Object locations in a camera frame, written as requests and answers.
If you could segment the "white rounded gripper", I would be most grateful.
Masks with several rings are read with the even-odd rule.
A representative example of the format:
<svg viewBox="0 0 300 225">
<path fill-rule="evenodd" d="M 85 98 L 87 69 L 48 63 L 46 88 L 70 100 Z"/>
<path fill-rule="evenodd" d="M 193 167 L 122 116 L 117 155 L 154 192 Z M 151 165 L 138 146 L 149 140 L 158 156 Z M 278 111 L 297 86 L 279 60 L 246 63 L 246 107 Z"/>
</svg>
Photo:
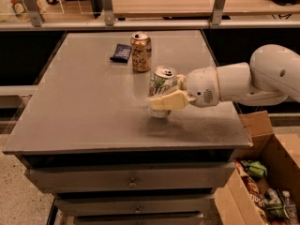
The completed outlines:
<svg viewBox="0 0 300 225">
<path fill-rule="evenodd" d="M 149 107 L 157 111 L 174 111 L 184 109 L 189 103 L 199 108 L 219 104 L 218 74 L 214 67 L 198 68 L 187 76 L 178 74 L 177 86 L 179 90 L 168 95 L 151 97 Z"/>
</svg>

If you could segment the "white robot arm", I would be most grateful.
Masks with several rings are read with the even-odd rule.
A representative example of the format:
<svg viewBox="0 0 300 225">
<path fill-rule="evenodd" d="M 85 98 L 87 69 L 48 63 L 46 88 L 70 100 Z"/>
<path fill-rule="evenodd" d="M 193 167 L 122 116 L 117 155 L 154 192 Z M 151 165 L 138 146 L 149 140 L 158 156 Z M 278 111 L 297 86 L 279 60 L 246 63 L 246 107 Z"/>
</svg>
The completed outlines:
<svg viewBox="0 0 300 225">
<path fill-rule="evenodd" d="M 150 97 L 148 106 L 174 111 L 188 104 L 203 108 L 225 101 L 247 106 L 277 105 L 287 98 L 300 102 L 300 55 L 279 45 L 264 45 L 248 63 L 198 68 L 177 81 L 175 91 Z"/>
</svg>

